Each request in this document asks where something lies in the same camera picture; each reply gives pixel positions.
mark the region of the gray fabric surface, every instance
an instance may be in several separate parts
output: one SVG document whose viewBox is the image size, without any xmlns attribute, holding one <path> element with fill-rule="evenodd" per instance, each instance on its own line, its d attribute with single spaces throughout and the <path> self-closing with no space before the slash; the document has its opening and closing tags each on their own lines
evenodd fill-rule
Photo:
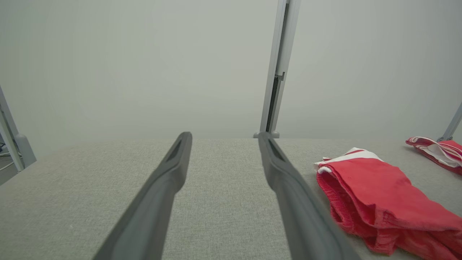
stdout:
<svg viewBox="0 0 462 260">
<path fill-rule="evenodd" d="M 90 143 L 34 163 L 0 186 L 1 259 L 91 259 L 173 140 Z M 462 177 L 391 140 L 279 139 L 328 208 L 313 162 L 352 147 L 398 166 L 430 199 L 462 216 Z M 397 250 L 362 259 L 416 259 Z M 276 197 L 256 139 L 193 140 L 186 183 L 176 195 L 163 259 L 290 259 Z"/>
</svg>

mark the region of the red towel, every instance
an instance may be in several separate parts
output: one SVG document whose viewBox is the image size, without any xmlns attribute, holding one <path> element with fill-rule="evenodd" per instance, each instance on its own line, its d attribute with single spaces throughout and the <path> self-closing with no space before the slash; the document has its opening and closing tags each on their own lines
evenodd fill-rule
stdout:
<svg viewBox="0 0 462 260">
<path fill-rule="evenodd" d="M 462 145 L 453 140 L 435 142 L 430 138 L 411 137 L 406 143 L 439 166 L 462 175 Z"/>
<path fill-rule="evenodd" d="M 332 218 L 367 247 L 424 259 L 462 259 L 462 218 L 431 201 L 398 168 L 364 149 L 316 163 Z"/>
</svg>

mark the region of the vertical metal rail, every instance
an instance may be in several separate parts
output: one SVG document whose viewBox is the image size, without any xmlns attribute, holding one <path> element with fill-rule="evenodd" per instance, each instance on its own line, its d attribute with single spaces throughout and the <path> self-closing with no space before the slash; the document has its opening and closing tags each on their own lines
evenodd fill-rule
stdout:
<svg viewBox="0 0 462 260">
<path fill-rule="evenodd" d="M 452 135 L 454 134 L 455 130 L 457 129 L 457 126 L 459 125 L 460 121 L 462 119 L 462 103 L 459 106 L 459 108 L 456 111 L 456 114 L 451 120 L 451 123 L 449 123 L 448 128 L 444 132 L 444 135 L 440 138 L 438 138 L 439 141 L 446 141 L 446 140 L 452 140 Z"/>
<path fill-rule="evenodd" d="M 269 132 L 273 138 L 279 138 L 276 123 L 292 53 L 300 2 L 301 0 L 279 0 L 260 131 L 254 134 L 254 138 L 257 138 L 260 132 Z"/>
<path fill-rule="evenodd" d="M 10 135 L 10 131 L 8 130 L 8 124 L 6 123 L 5 118 L 3 117 L 3 113 L 0 112 L 0 134 L 3 138 L 3 141 L 8 148 L 8 152 L 10 152 L 11 158 L 13 159 L 14 165 L 18 172 L 24 170 L 23 163 L 21 162 L 21 158 L 19 157 L 18 150 L 16 149 L 16 145 L 13 142 L 13 139 Z"/>
<path fill-rule="evenodd" d="M 0 87 L 0 110 L 1 110 L 2 116 L 5 118 L 5 121 L 6 121 L 5 122 L 6 123 L 5 134 L 9 135 L 11 139 L 16 141 L 16 145 L 18 146 L 19 151 L 21 152 L 21 155 L 23 157 L 24 166 L 28 167 L 29 165 L 31 165 L 32 163 L 36 161 L 34 152 L 32 151 L 32 148 L 30 147 L 29 140 L 27 140 L 27 137 L 19 133 L 18 129 L 16 128 L 16 125 L 13 120 L 13 116 L 11 115 L 10 109 L 8 107 L 8 104 L 6 102 L 6 99 L 5 99 L 5 96 L 3 94 L 1 87 Z"/>
</svg>

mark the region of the folded red cloth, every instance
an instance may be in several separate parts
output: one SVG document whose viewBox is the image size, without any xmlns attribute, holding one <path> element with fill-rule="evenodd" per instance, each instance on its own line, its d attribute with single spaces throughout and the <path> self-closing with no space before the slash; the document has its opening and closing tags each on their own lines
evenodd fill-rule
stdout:
<svg viewBox="0 0 462 260">
<path fill-rule="evenodd" d="M 462 145 L 453 140 L 435 142 L 426 137 L 411 137 L 406 143 L 414 146 L 439 166 L 462 175 Z"/>
<path fill-rule="evenodd" d="M 398 167 L 358 148 L 316 167 L 332 218 L 370 250 L 391 255 L 400 247 L 424 259 L 462 259 L 462 218 L 427 198 Z"/>
</svg>

